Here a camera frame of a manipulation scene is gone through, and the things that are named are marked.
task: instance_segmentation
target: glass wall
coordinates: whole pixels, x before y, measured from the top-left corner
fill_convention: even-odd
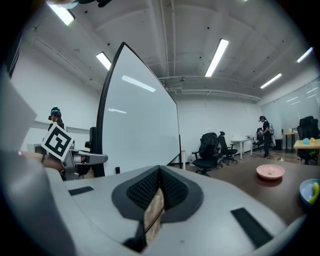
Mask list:
[[[261,106],[261,112],[273,124],[276,139],[284,139],[281,129],[284,133],[288,133],[289,129],[297,130],[302,118],[313,116],[319,120],[320,77],[298,90]]]

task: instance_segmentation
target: man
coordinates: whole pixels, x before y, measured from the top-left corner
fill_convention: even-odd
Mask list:
[[[269,158],[269,143],[271,139],[270,126],[265,116],[260,116],[260,122],[263,123],[263,140],[264,140],[264,158]]]

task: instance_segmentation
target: whiteboard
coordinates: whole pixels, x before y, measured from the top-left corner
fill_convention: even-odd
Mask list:
[[[154,73],[124,42],[103,86],[97,151],[108,155],[106,176],[167,165],[180,153],[177,104]]]

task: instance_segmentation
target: yellow object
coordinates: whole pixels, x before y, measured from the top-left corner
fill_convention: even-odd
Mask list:
[[[313,183],[314,196],[308,200],[310,204],[315,204],[319,194],[320,194],[320,186],[317,182]]]

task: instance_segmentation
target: whiteboard frame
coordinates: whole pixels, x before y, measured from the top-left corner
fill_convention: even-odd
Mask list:
[[[108,71],[108,74],[107,74],[106,79],[104,81],[103,89],[102,89],[102,92],[101,92],[99,108],[98,108],[98,114],[97,114],[97,119],[96,119],[96,149],[97,149],[97,153],[98,154],[102,154],[103,153],[103,149],[102,149],[102,131],[103,131],[104,113],[105,113],[105,106],[106,106],[108,89],[109,89],[109,85],[110,85],[112,74],[114,72],[115,66],[117,65],[118,58],[119,58],[119,56],[120,56],[120,54],[121,54],[121,52],[122,52],[122,50],[123,50],[123,48],[125,46],[128,47],[128,49],[130,51],[132,51],[133,54],[136,55],[139,58],[139,60],[149,69],[149,71],[154,75],[154,77],[159,81],[159,83],[161,83],[160,80],[158,79],[158,77],[144,63],[144,61],[135,53],[135,51],[132,50],[131,47],[129,45],[127,45],[125,42],[122,42],[122,44],[120,45],[119,49],[117,50],[117,52],[116,52],[116,54],[115,54],[115,56],[113,58],[111,67],[110,67],[110,69]],[[178,119],[177,121],[178,121],[178,135],[179,135],[180,152],[168,164],[170,164],[178,156],[179,156],[179,163],[181,164],[181,162],[182,162],[182,159],[181,159],[181,140],[180,140],[180,130],[179,130],[179,118],[178,118],[177,103],[175,102],[175,100],[172,98],[172,96],[168,93],[168,91],[163,86],[162,86],[162,88],[163,88],[163,90],[165,90],[165,92],[173,100],[173,102],[175,104],[175,107],[176,107],[176,116],[177,116],[177,119]],[[94,176],[95,177],[105,176],[105,168],[104,168],[103,164],[98,164],[97,165],[97,167],[95,168]]]

